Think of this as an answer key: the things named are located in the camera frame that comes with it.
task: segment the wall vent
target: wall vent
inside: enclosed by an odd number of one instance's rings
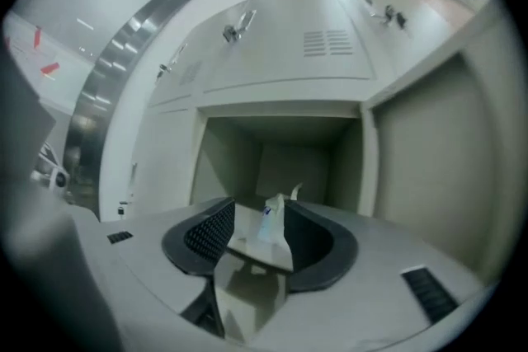
[[[402,277],[431,324],[437,323],[458,307],[453,297],[426,267],[405,271]]]
[[[198,74],[198,71],[200,71],[201,68],[201,60],[198,62],[194,62],[186,67],[185,72],[181,76],[180,79],[180,86],[192,84],[195,79],[196,75]]]
[[[303,40],[304,57],[353,54],[347,30],[306,31]]]
[[[132,234],[130,232],[118,232],[118,233],[112,233],[111,235],[108,235],[108,240],[113,245],[117,242],[130,239],[131,237],[132,237]]]

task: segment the vent grille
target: vent grille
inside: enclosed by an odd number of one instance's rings
[[[192,84],[195,79],[196,75],[198,74],[198,71],[200,71],[201,68],[201,61],[194,62],[186,67],[185,72],[181,76],[180,80],[180,86]]]
[[[456,301],[426,267],[406,271],[402,273],[402,277],[431,324],[435,324],[458,307]]]
[[[305,58],[353,54],[347,30],[306,31],[303,49]]]
[[[184,236],[187,247],[216,265],[233,235],[234,202],[190,229]]]
[[[131,237],[132,237],[132,234],[130,232],[118,232],[118,233],[112,233],[111,235],[108,235],[108,240],[113,245],[117,242],[130,239]]]

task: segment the red sticker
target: red sticker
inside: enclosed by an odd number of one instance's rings
[[[40,33],[42,30],[37,26],[35,31],[35,39],[33,40],[33,49],[36,49],[40,44]]]
[[[44,66],[40,71],[46,75],[52,73],[55,69],[59,69],[59,64],[57,62],[52,63],[51,65]]]

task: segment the black vent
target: black vent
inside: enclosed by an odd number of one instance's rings
[[[217,263],[233,235],[234,203],[189,230],[183,241],[203,259]]]
[[[431,324],[435,324],[458,307],[456,301],[427,268],[406,271],[402,273],[402,277]]]
[[[125,239],[129,239],[130,237],[132,237],[130,232],[118,232],[108,235],[108,240],[111,244],[115,244],[117,242],[124,241]]]

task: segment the black slot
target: black slot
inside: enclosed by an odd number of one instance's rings
[[[427,268],[407,271],[402,273],[402,277],[431,324],[437,323],[458,307],[453,297]]]
[[[130,232],[118,232],[118,233],[112,233],[111,235],[108,235],[108,240],[113,245],[117,242],[124,241],[125,239],[129,239],[132,237],[132,234]]]
[[[215,287],[212,283],[205,286],[204,291],[181,313],[181,316],[211,335],[224,338],[224,327],[216,309]]]

